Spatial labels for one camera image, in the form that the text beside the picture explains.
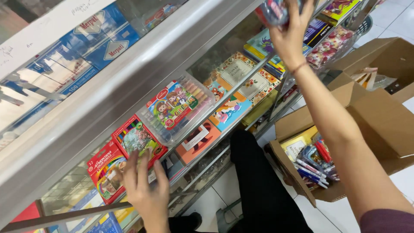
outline bracelet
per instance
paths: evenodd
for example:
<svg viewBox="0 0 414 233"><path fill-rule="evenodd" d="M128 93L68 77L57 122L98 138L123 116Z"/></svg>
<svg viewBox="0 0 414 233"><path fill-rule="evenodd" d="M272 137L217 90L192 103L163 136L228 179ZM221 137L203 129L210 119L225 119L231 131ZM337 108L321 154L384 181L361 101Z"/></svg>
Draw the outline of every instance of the bracelet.
<svg viewBox="0 0 414 233"><path fill-rule="evenodd" d="M296 69L294 69L293 71L292 71L292 75L295 75L295 73L300 69L300 68L302 68L303 66L305 66L305 65L307 65L308 64L308 62L307 61L305 61L304 63L302 63L302 64L300 64L298 67L296 67Z"/></svg>

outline maroon sleeve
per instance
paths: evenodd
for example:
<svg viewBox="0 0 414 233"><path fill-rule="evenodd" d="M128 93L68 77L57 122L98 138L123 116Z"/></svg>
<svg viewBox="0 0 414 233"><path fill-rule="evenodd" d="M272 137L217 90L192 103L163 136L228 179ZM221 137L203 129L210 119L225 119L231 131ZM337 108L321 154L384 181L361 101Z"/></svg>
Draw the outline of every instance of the maroon sleeve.
<svg viewBox="0 0 414 233"><path fill-rule="evenodd" d="M360 221L361 233L414 233L414 214L393 209L374 209Z"/></svg>

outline hand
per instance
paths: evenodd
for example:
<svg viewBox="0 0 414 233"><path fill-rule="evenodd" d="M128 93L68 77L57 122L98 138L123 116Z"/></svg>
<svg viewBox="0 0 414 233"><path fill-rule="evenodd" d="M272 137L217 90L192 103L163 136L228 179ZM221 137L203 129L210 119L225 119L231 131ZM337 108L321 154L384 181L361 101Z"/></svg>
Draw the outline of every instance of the hand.
<svg viewBox="0 0 414 233"><path fill-rule="evenodd" d="M299 65L306 62L303 56L303 36L308 22L313 14L313 0L307 0L299 15L297 0L289 0L289 28L281 31L279 27L269 26L270 38L273 46L290 71L294 71Z"/></svg>
<svg viewBox="0 0 414 233"><path fill-rule="evenodd" d="M128 202L141 215L148 233L168 233L169 180L160 161L155 161L154 170L158 186L155 190L151 190L148 184L148 160L151 152L149 149L144 151L137 172L139 153L138 150L131 153L121 175L121 180L127 191Z"/></svg>

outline open cardboard box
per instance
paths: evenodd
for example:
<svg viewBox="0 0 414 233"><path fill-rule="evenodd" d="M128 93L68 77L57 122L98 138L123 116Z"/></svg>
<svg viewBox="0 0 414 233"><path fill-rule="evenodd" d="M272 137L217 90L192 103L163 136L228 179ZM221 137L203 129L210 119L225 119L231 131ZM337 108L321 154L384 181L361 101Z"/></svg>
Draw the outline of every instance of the open cardboard box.
<svg viewBox="0 0 414 233"><path fill-rule="evenodd" d="M378 74L397 78L387 90L400 103L414 96L414 45L399 37L374 39L336 61L331 70L349 76L366 67Z"/></svg>
<svg viewBox="0 0 414 233"><path fill-rule="evenodd" d="M340 74L328 88L357 122L368 146L391 175L414 164L414 115L383 89L369 92L347 74ZM298 194L316 206L316 199L334 202L345 197L341 182L331 182L328 189L310 192L279 142L283 142L314 125L307 106L275 123L277 140L270 145L273 159L281 165Z"/></svg>

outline black pants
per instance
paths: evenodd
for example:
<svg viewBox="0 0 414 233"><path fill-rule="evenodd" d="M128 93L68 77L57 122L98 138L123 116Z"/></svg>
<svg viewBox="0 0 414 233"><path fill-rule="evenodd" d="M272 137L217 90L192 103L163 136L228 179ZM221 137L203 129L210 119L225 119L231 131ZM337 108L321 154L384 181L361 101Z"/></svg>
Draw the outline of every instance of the black pants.
<svg viewBox="0 0 414 233"><path fill-rule="evenodd" d="M243 210L243 219L231 232L312 232L255 137L238 130L231 137L230 149ZM190 216L170 218L171 233L195 232L194 221Z"/></svg>

